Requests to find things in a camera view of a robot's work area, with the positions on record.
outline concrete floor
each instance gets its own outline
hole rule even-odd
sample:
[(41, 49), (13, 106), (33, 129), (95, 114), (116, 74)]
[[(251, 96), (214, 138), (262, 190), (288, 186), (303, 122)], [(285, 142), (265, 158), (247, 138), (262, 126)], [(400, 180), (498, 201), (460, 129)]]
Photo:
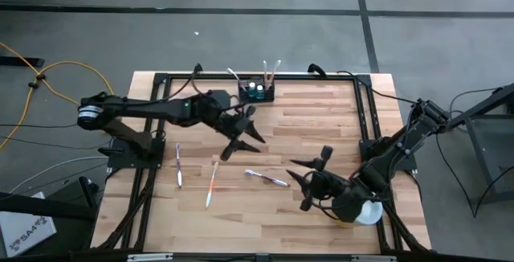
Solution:
[[(358, 9), (357, 0), (0, 0), (97, 6), (203, 8)], [(366, 0), (370, 10), (512, 11), (511, 0)], [(514, 19), (371, 18), (380, 72), (394, 75), (397, 94), (430, 99), (447, 108), (456, 94), (509, 84), (514, 80)], [(204, 14), (63, 14), (0, 11), (0, 41), (47, 63), (79, 60), (99, 68), (119, 95), (127, 92), (133, 71), (237, 70), (260, 68), (263, 59), (282, 59), (281, 70), (305, 71), (318, 63), (327, 71), (369, 72), (360, 17)], [(2, 123), (19, 119), (33, 74), (26, 68), (2, 68)], [(75, 99), (104, 90), (91, 72), (63, 66), (49, 74), (55, 89)], [(488, 95), (465, 96), (466, 109)], [(404, 120), (408, 107), (401, 104)], [(76, 119), (75, 106), (35, 93), (27, 124), (66, 125)], [(9, 129), (1, 128), (7, 135)], [(88, 147), (108, 141), (82, 129), (20, 129), (18, 138)], [(440, 138), (443, 151), (464, 186), (475, 197), (485, 184), (466, 135)], [(0, 154), (0, 190), (69, 158), (98, 155), (12, 141)], [(473, 219), (456, 181), (449, 175), (434, 142), (417, 153), (423, 207), (433, 249), (443, 253), (512, 259), (514, 202), (481, 207)], [(34, 180), (31, 186), (73, 174), (98, 163), (76, 163)], [(102, 186), (104, 169), (87, 174)], [(45, 194), (61, 182), (45, 186)]]

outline black cable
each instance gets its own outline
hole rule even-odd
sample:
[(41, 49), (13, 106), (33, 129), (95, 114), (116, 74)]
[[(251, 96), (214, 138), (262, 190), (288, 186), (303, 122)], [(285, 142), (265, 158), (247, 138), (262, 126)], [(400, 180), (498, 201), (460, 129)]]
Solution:
[(72, 126), (76, 126), (77, 124), (73, 125), (7, 125), (7, 124), (0, 124), (0, 126), (19, 126), (19, 127), (32, 127), (32, 128), (41, 128), (41, 129), (65, 129)]
[(26, 141), (26, 140), (23, 140), (23, 139), (19, 139), (19, 138), (12, 138), (12, 137), (4, 137), (4, 136), (0, 136), (0, 138), (5, 138), (5, 139), (10, 139), (12, 141), (20, 141), (20, 142), (25, 142), (25, 143), (29, 143), (29, 144), (34, 144), (34, 145), (45, 145), (45, 146), (52, 146), (52, 147), (59, 147), (59, 148), (63, 148), (63, 149), (96, 149), (96, 148), (99, 148), (101, 147), (102, 145), (107, 145), (108, 143), (110, 143), (111, 141), (107, 141), (101, 145), (95, 145), (95, 146), (92, 146), (92, 147), (88, 147), (88, 148), (80, 148), (80, 147), (75, 147), (75, 146), (67, 146), (67, 145), (53, 145), (53, 144), (46, 144), (46, 143), (42, 143), (42, 142), (37, 142), (37, 141)]
[(423, 202), (423, 196), (422, 196), (422, 193), (421, 193), (421, 187), (419, 185), (419, 182), (418, 180), (416, 179), (416, 177), (414, 176), (414, 174), (412, 174), (412, 172), (410, 172), (410, 170), (404, 170), (404, 172), (410, 176), (412, 178), (412, 180), (416, 183), (416, 186), (418, 186), (418, 192), (419, 192), (419, 199), (421, 200), (421, 202)]
[(390, 95), (387, 95), (387, 94), (380, 93), (380, 92), (376, 91), (375, 89), (373, 89), (373, 87), (369, 86), (366, 82), (362, 81), (358, 76), (354, 75), (352, 72), (347, 72), (346, 70), (340, 70), (340, 71), (338, 71), (336, 73), (341, 73), (341, 72), (350, 74), (350, 76), (352, 76), (353, 78), (357, 79), (360, 83), (362, 83), (362, 85), (364, 85), (367, 88), (369, 88), (369, 90), (371, 90), (372, 92), (377, 93), (379, 96), (388, 97), (388, 98), (392, 98), (392, 99), (395, 99), (395, 100), (400, 100), (400, 101), (408, 102), (410, 104), (416, 104), (416, 102), (412, 101), (412, 100), (408, 100), (408, 99), (405, 99), (405, 98), (395, 97), (395, 96), (390, 96)]
[(54, 182), (58, 182), (58, 181), (62, 181), (62, 180), (67, 179), (67, 178), (71, 178), (71, 177), (73, 177), (73, 176), (76, 176), (77, 174), (82, 174), (82, 173), (87, 172), (87, 171), (89, 171), (89, 170), (94, 170), (94, 169), (96, 169), (96, 168), (99, 168), (99, 167), (101, 167), (101, 166), (105, 166), (105, 165), (107, 165), (107, 162), (102, 163), (102, 164), (100, 164), (100, 165), (98, 165), (98, 166), (90, 167), (90, 168), (88, 168), (88, 169), (86, 169), (86, 170), (81, 170), (81, 171), (76, 172), (76, 173), (74, 173), (74, 174), (70, 174), (70, 175), (68, 175), (68, 176), (66, 176), (66, 177), (64, 177), (64, 178), (59, 178), (59, 179), (53, 180), (53, 181), (51, 181), (51, 182), (46, 182), (46, 183), (44, 183), (44, 184), (42, 184), (42, 185), (39, 185), (39, 186), (33, 186), (33, 187), (31, 187), (30, 189), (28, 189), (28, 190), (24, 190), (24, 191), (19, 192), (19, 193), (17, 193), (17, 194), (11, 194), (11, 195), (9, 195), (9, 196), (7, 196), (7, 197), (3, 198), (3, 199), (0, 199), (0, 202), (1, 202), (1, 201), (4, 201), (4, 200), (6, 200), (6, 199), (10, 199), (10, 198), (12, 198), (12, 197), (14, 197), (14, 196), (17, 196), (17, 195), (25, 194), (25, 193), (27, 193), (27, 192), (30, 192), (31, 190), (35, 190), (35, 189), (39, 189), (39, 188), (44, 187), (44, 186), (48, 186), (48, 185), (50, 185), (50, 184), (52, 184), (52, 183), (54, 183)]
[[(230, 98), (235, 98), (238, 101), (238, 104), (241, 104), (241, 100), (239, 99), (239, 96), (231, 95)], [(239, 109), (236, 109), (235, 111), (238, 113), (244, 114), (244, 107), (241, 108), (241, 111), (239, 111)]]
[(163, 130), (163, 129), (161, 129), (161, 130), (159, 130), (159, 129), (155, 129), (154, 131), (150, 132), (150, 134), (152, 134), (152, 133), (157, 133), (157, 132), (162, 133), (162, 138), (166, 137), (166, 131), (165, 131), (165, 130)]
[[(174, 98), (178, 93), (180, 93), (182, 90), (184, 90), (184, 88), (186, 88), (187, 84), (189, 84), (192, 80), (194, 80), (194, 77), (196, 76), (196, 74), (197, 74), (197, 68), (195, 67), (194, 70), (193, 70), (193, 73), (191, 73), (191, 75), (190, 75), (190, 78), (174, 94), (172, 94), (172, 95), (170, 95), (168, 97), (164, 97), (164, 98), (158, 99), (158, 100), (153, 100), (153, 101), (148, 101), (148, 102), (141, 102), (141, 103), (138, 103), (138, 104), (131, 104), (130, 107), (142, 106), (142, 105), (151, 105), (151, 104), (158, 104), (158, 103), (161, 103), (161, 102), (166, 102), (166, 101)], [(98, 105), (120, 105), (120, 104), (105, 102), (105, 103), (99, 103)]]
[(466, 192), (466, 189), (464, 189), (464, 186), (463, 184), (460, 182), (459, 178), (457, 177), (457, 174), (455, 174), (455, 172), (453, 171), (453, 169), (451, 168), (450, 164), (448, 163), (447, 159), (444, 157), (444, 154), (443, 154), (443, 150), (441, 149), (441, 145), (439, 144), (439, 136), (436, 135), (435, 136), (435, 140), (437, 141), (437, 147), (439, 148), (439, 152), (441, 153), (441, 157), (443, 157), (443, 160), (444, 162), (446, 163), (446, 165), (448, 166), (448, 169), (450, 169), (451, 173), (453, 174), (453, 176), (455, 177), (455, 179), (457, 180), (457, 183), (460, 185), (460, 188), (463, 190), (463, 193), (464, 195), (466, 196), (466, 200), (467, 200), (467, 205), (469, 206), (470, 210), (471, 210), (471, 214), (473, 215), (473, 218), (476, 218), (476, 216), (478, 215), (479, 213), (479, 208), (480, 208), (480, 204), (482, 203), (483, 201), (483, 198), (485, 198), (485, 195), (488, 193), (488, 191), (492, 188), (492, 186), (494, 186), (494, 184), (500, 180), (501, 177), (503, 177), (508, 171), (514, 169), (514, 166), (511, 166), (509, 167), (508, 169), (506, 169), (503, 173), (501, 173), (501, 175), (499, 175), (497, 178), (495, 178), (490, 184), (489, 186), (487, 186), (487, 189), (483, 192), (482, 196), (480, 197), (479, 199), (479, 202), (476, 204), (476, 209), (473, 210), (473, 206), (471, 205), (471, 200), (469, 199), (469, 195), (467, 194)]
[(330, 215), (326, 210), (325, 210), (325, 207), (321, 206), (321, 201), (318, 200), (318, 205), (316, 205), (315, 203), (312, 203), (312, 205), (318, 209), (320, 209), (323, 214), (325, 214), (327, 217), (329, 217), (330, 219), (333, 219), (333, 220), (336, 220), (336, 221), (340, 221), (341, 219), (337, 218), (337, 217), (334, 217), (332, 215)]
[(453, 171), (450, 164), (448, 163), (447, 158), (444, 156), (443, 150), (441, 149), (441, 145), (439, 144), (439, 135), (438, 134), (435, 135), (435, 141), (437, 142), (437, 147), (439, 148), (439, 152), (441, 153), (441, 157), (443, 158), (444, 163), (447, 165), (448, 169), (450, 169), (450, 172), (453, 174), (453, 176), (457, 180), (457, 183), (459, 184), (460, 188), (463, 190), (463, 193), (466, 196), (467, 205), (469, 206), (471, 213), (473, 214), (474, 213), (473, 206), (471, 205), (471, 200), (469, 199), (469, 195), (467, 194), (466, 189), (464, 189), (463, 184), (460, 182), (459, 178), (457, 177), (457, 174)]
[[(495, 88), (485, 88), (485, 89), (478, 89), (478, 90), (470, 90), (470, 91), (466, 91), (466, 92), (462, 92), (462, 93), (459, 93), (457, 94), (457, 96), (455, 96), (451, 102), (450, 102), (450, 121), (453, 119), (453, 117), (451, 116), (451, 113), (455, 113), (455, 112), (461, 112), (460, 110), (453, 110), (453, 104), (455, 103), (455, 101), (457, 100), (457, 98), (461, 97), (461, 96), (464, 96), (466, 94), (470, 94), (470, 93), (477, 93), (477, 92), (487, 92), (487, 91), (492, 91), (492, 90), (496, 90), (497, 88), (501, 88), (502, 86), (499, 86), (499, 87), (495, 87)], [(465, 129), (460, 129), (458, 127), (455, 128), (457, 131), (461, 132), (461, 133), (467, 133), (467, 130)]]
[(393, 179), (393, 171), (392, 169), (394, 169), (395, 167), (393, 166), (394, 164), (394, 160), (396, 159), (396, 157), (400, 154), (400, 152), (396, 152), (394, 154), (394, 156), (391, 158), (391, 161), (389, 162), (389, 165), (387, 166), (387, 185), (391, 185), (391, 180)]
[(488, 193), (488, 191), (491, 189), (491, 187), (495, 184), (496, 181), (498, 181), (501, 177), (503, 177), (509, 170), (512, 170), (514, 169), (514, 166), (511, 166), (509, 167), (508, 169), (506, 169), (503, 173), (501, 173), (501, 175), (498, 176), (498, 178), (495, 178), (494, 181), (492, 181), (489, 186), (487, 187), (487, 189), (483, 192), (482, 196), (480, 197), (479, 199), (479, 202), (476, 204), (476, 209), (475, 209), (475, 213), (473, 214), (473, 217), (476, 218), (476, 216), (478, 215), (479, 213), (479, 208), (480, 208), (480, 204), (482, 203), (482, 200), (483, 198), (485, 197), (485, 195)]

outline metal stand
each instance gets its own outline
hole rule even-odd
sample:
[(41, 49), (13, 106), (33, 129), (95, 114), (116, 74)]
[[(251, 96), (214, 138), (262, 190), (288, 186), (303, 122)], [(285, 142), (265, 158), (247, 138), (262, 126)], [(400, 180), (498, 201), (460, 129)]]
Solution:
[[(489, 96), (448, 124), (446, 131), (457, 126), (466, 125), (469, 137), (475, 149), (476, 158), (483, 171), (486, 183), (502, 174), (502, 168), (512, 166), (512, 144), (514, 143), (514, 115), (486, 115), (493, 109), (512, 102), (514, 84), (510, 84)], [(514, 190), (509, 189), (501, 178), (494, 183), (489, 196), (482, 203), (503, 202), (514, 199)], [(472, 199), (477, 204), (479, 199)]]

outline wooden tabletop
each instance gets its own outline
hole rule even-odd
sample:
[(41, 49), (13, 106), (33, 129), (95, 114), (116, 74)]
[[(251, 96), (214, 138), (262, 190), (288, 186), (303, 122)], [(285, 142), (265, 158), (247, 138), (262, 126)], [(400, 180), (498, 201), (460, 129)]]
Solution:
[[(154, 73), (134, 72), (128, 96), (149, 99)], [(371, 79), (377, 91), (395, 94), (391, 75), (372, 74)], [(174, 81), (171, 91), (183, 82)], [(198, 80), (196, 85), (202, 91), (224, 89), (237, 94), (236, 82), (232, 80)], [(188, 86), (177, 98), (193, 94), (196, 92)], [(363, 98), (367, 112), (365, 94)], [(402, 127), (398, 103), (378, 95), (375, 101), (382, 135), (392, 135)], [(323, 145), (334, 148), (327, 165), (333, 173), (348, 177), (359, 166), (357, 143), (361, 132), (352, 83), (277, 80), (275, 102), (258, 104), (253, 120), (266, 144), (249, 137), (243, 140), (262, 153), (236, 152), (227, 162), (219, 163), (207, 210), (212, 165), (228, 140), (205, 125), (184, 129), (166, 124), (165, 160), (153, 191), (145, 251), (379, 253), (375, 226), (342, 228), (316, 208), (301, 211), (300, 187), (285, 171), (306, 173), (308, 169), (292, 164), (289, 159), (311, 160), (319, 156)], [(142, 131), (145, 120), (124, 118), (123, 122)], [(368, 127), (372, 137), (371, 126)], [(175, 167), (177, 142), (181, 146), (183, 171), (180, 190)], [(285, 188), (247, 176), (246, 169), (292, 186)], [(123, 169), (108, 180), (92, 246), (104, 242), (127, 211), (134, 172)], [(399, 216), (418, 241), (430, 247), (416, 185), (406, 174), (397, 173), (393, 189)], [(132, 241), (137, 234), (139, 216), (135, 220)], [(392, 245), (388, 219), (385, 229)]]

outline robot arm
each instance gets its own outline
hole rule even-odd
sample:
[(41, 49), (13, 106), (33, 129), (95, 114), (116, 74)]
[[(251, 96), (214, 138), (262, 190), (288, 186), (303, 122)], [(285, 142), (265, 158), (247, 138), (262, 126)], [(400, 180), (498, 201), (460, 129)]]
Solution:
[[(305, 197), (300, 209), (308, 211), (311, 206), (314, 206), (333, 219), (354, 222), (361, 213), (365, 201), (383, 201), (387, 196), (396, 165), (418, 150), (425, 138), (442, 132), (448, 121), (448, 114), (436, 104), (418, 100), (412, 108), (407, 125), (392, 137), (381, 137), (366, 149), (367, 159), (348, 179), (324, 169), (332, 154), (332, 148), (329, 146), (325, 146), (320, 158), (315, 158), (313, 161), (292, 160), (298, 165), (313, 169), (303, 177), (288, 170), (288, 173), (300, 184)], [(320, 201), (329, 199), (332, 200), (332, 206), (321, 206)], [(412, 251), (425, 251), (426, 249), (410, 234), (394, 209), (388, 203), (383, 205), (391, 223), (398, 228), (398, 232), (409, 248)], [(332, 211), (336, 217), (330, 215), (327, 210)]]
[[(255, 107), (249, 106), (246, 112), (240, 110), (242, 107), (243, 104), (231, 107), (230, 95), (223, 90), (199, 93), (184, 99), (156, 101), (133, 100), (101, 92), (80, 101), (77, 124), (87, 130), (102, 129), (113, 137), (126, 141), (138, 155), (145, 156), (152, 152), (150, 133), (138, 133), (116, 119), (117, 117), (163, 119), (181, 127), (202, 122), (230, 140), (221, 155), (221, 159), (225, 161), (236, 150), (259, 152), (254, 146), (238, 140), (242, 133), (265, 142), (255, 129), (254, 122), (250, 120)], [(235, 109), (237, 113), (229, 114), (227, 111), (230, 109)]]

